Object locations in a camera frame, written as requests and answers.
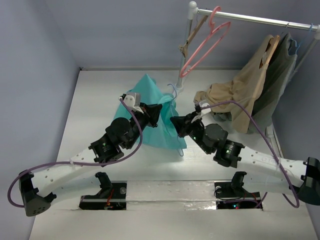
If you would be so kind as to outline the blue plastic hanger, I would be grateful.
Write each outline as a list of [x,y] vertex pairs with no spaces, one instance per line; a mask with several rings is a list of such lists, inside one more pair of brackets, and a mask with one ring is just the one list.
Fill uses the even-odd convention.
[[[171,100],[170,104],[171,104],[171,107],[170,107],[170,112],[171,112],[171,116],[174,117],[174,112],[173,112],[173,109],[176,110],[176,98],[178,96],[178,93],[177,93],[177,90],[176,90],[176,87],[172,84],[172,83],[168,83],[167,86],[170,86],[172,87],[172,96],[173,96],[173,99]],[[180,157],[183,157],[184,156],[184,151],[182,148],[178,148],[177,149],[177,152],[178,152],[178,155]]]

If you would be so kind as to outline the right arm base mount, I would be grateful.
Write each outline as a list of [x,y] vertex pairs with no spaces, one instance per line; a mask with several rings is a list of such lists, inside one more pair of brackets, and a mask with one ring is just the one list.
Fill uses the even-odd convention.
[[244,171],[237,171],[231,180],[214,183],[213,195],[218,210],[262,209],[259,192],[249,192],[243,188]]

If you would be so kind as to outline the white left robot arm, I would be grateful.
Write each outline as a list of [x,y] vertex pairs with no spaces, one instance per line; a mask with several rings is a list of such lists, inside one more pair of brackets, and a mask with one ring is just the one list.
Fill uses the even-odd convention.
[[115,118],[105,129],[105,134],[88,148],[67,161],[52,162],[32,167],[18,178],[23,208],[28,217],[47,211],[58,199],[59,191],[67,189],[67,183],[94,168],[122,162],[137,152],[134,144],[142,145],[143,130],[156,128],[162,110],[161,104],[129,103],[121,101],[131,118]]

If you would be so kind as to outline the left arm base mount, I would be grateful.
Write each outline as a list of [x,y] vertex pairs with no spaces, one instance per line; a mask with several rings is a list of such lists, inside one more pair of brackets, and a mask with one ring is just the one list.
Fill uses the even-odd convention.
[[99,180],[99,191],[94,195],[83,195],[79,202],[81,210],[122,211],[127,209],[127,182],[111,182],[105,172],[94,175]]

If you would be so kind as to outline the teal t shirt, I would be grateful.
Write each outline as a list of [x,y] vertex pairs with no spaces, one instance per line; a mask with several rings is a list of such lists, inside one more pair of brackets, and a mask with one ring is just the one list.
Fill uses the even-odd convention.
[[[185,140],[178,137],[177,131],[170,121],[172,93],[163,93],[157,86],[156,81],[148,74],[145,74],[131,90],[134,93],[139,93],[141,102],[147,105],[162,104],[162,110],[157,122],[157,127],[145,127],[142,131],[142,143],[155,148],[162,149],[186,149]],[[174,116],[178,116],[178,112],[173,109]]]

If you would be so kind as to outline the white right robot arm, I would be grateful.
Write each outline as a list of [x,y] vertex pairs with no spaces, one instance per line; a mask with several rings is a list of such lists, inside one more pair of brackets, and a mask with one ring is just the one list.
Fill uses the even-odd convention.
[[196,113],[173,116],[177,135],[189,136],[207,155],[226,168],[235,168],[230,190],[235,196],[246,192],[268,192],[296,196],[298,200],[320,204],[320,161],[290,160],[261,153],[228,139],[228,132],[216,123],[204,125]]

